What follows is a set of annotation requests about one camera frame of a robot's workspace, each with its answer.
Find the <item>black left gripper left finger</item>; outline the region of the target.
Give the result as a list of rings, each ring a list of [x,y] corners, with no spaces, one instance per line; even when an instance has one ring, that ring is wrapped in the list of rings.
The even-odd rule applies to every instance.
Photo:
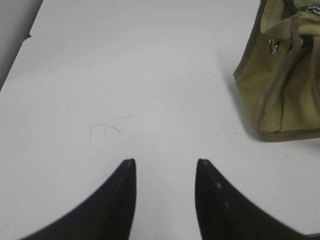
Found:
[[[28,240],[127,240],[137,198],[134,159],[126,159],[84,202]]]

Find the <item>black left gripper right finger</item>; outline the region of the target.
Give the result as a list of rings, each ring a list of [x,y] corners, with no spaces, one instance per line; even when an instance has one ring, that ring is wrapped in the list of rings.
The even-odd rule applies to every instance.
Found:
[[[290,228],[239,192],[207,159],[199,159],[195,209],[204,240],[318,240]]]

